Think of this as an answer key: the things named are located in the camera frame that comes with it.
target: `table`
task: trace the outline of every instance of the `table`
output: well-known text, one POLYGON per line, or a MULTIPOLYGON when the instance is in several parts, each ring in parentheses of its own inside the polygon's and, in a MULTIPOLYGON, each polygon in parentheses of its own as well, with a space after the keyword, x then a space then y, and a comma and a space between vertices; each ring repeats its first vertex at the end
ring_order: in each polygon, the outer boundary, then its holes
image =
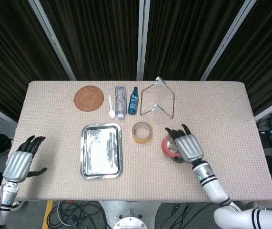
MULTIPOLYGON (((123 84, 127 97, 133 87, 141 90, 152 81, 34 81, 29 84, 16 129, 11 153, 29 136, 45 136, 31 169, 48 170, 21 183, 17 198, 22 200, 125 200, 155 202, 208 202, 194 177, 191 165, 169 160, 161 150, 165 127, 178 129, 185 123, 197 137, 232 200, 258 201, 272 207, 272 180, 253 118, 244 84, 239 82, 167 81, 175 92, 175 117, 163 112, 127 115, 124 120, 108 117, 110 94, 123 84), (73 102, 75 93, 95 85, 104 93, 96 111, 83 112, 73 102), (80 139, 88 124, 115 122, 122 129, 123 174, 115 179, 85 180, 80 174, 80 139), (137 144, 131 137, 136 122, 152 127, 152 138, 137 144)), ((162 86, 143 96, 144 109, 158 101, 170 108, 171 98, 162 86)))

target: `bottle cap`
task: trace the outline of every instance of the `bottle cap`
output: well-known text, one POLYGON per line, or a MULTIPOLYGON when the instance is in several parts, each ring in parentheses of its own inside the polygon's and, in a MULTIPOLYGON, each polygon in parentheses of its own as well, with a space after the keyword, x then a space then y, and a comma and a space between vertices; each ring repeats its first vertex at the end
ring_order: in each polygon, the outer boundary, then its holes
POLYGON ((124 114, 119 113, 119 114, 118 114, 118 119, 124 119, 124 114))

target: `black curtain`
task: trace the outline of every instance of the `black curtain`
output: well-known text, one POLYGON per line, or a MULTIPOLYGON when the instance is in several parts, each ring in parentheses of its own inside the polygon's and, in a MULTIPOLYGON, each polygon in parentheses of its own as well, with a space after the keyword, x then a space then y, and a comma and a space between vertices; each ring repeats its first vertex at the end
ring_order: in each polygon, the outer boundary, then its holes
POLYGON ((41 0, 78 80, 136 80, 139 0, 41 0))
POLYGON ((245 83, 254 115, 272 105, 272 1, 257 1, 207 80, 245 83))
POLYGON ((0 111, 17 121, 34 80, 69 79, 28 2, 0 0, 0 111))
POLYGON ((151 0, 144 79, 200 80, 243 0, 151 0))

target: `yellow floor marking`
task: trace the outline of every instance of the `yellow floor marking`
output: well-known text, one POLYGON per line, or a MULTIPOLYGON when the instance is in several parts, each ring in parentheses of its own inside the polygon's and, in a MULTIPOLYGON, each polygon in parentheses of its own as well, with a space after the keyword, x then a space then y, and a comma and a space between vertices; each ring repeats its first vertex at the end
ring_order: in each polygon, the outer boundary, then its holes
POLYGON ((45 210, 45 217, 44 217, 44 221, 42 223, 42 228, 41 229, 48 229, 47 216, 49 215, 49 213, 52 210, 52 205, 53 205, 53 201, 52 200, 48 200, 47 201, 46 210, 45 210))

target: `blue spray bottle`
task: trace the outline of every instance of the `blue spray bottle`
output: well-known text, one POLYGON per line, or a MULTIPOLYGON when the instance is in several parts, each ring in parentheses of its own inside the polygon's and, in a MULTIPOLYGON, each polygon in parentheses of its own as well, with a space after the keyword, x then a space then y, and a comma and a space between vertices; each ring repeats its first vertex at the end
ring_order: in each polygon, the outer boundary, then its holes
POLYGON ((128 113, 130 115, 135 115, 138 108, 138 88, 134 87, 134 91, 131 94, 130 104, 128 105, 128 113))

